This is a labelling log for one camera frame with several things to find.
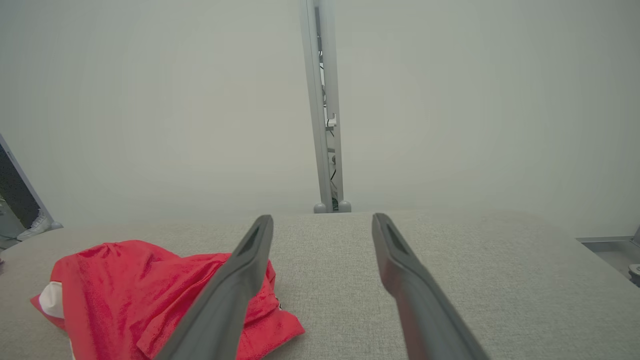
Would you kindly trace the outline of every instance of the red fabric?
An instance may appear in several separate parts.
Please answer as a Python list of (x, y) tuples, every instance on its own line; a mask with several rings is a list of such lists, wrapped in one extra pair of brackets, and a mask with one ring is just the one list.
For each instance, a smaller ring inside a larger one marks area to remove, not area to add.
[[(62, 283), (65, 319), (43, 315), (68, 332), (77, 360), (153, 359), (229, 255), (181, 258), (140, 240), (98, 245), (54, 265), (51, 281)], [(269, 261), (249, 301), (237, 359), (261, 359), (305, 332), (279, 309), (275, 276)], [(31, 302), (42, 312), (38, 298)]]

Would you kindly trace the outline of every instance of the vertical metal post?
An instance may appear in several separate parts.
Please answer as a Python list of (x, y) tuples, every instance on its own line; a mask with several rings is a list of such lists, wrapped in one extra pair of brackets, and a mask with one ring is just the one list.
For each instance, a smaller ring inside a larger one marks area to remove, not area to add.
[(324, 101), (320, 78), (320, 59), (318, 57), (316, 9), (313, 0), (300, 0), (300, 25), (302, 46), (305, 53), (311, 123), (316, 147), (318, 183), (320, 185), (321, 203), (314, 206), (314, 213), (331, 213), (333, 212), (331, 174), (329, 174), (329, 158), (326, 146), (326, 131), (324, 129), (326, 124), (324, 123)]
[(338, 192), (338, 211), (351, 212), (351, 203), (344, 200), (342, 181), (342, 131), (340, 130), (340, 105), (338, 96), (338, 59), (335, 50), (335, 2), (318, 0), (320, 10), (320, 30), (322, 57), (324, 63), (324, 93), (326, 94), (326, 112), (329, 119), (335, 119), (335, 175), (333, 183)]

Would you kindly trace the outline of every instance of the shoe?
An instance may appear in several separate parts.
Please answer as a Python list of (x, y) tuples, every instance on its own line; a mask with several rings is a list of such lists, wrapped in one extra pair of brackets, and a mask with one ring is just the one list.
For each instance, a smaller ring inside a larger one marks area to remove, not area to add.
[(42, 234), (51, 228), (51, 220), (44, 215), (42, 210), (38, 211), (38, 217), (31, 223), (31, 227), (21, 232), (17, 239), (22, 241), (37, 234)]

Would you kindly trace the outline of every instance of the gray table surface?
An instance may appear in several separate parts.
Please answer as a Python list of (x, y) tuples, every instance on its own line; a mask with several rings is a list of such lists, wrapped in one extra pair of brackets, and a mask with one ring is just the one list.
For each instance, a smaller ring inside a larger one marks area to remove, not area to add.
[[(492, 359), (640, 358), (640, 289), (560, 229), (522, 213), (388, 214)], [(276, 295), (307, 333), (268, 359), (406, 358), (371, 215), (274, 217)], [(29, 303), (62, 256), (132, 238), (181, 256), (230, 252), (253, 220), (59, 229), (4, 251), (0, 359), (71, 358)]]

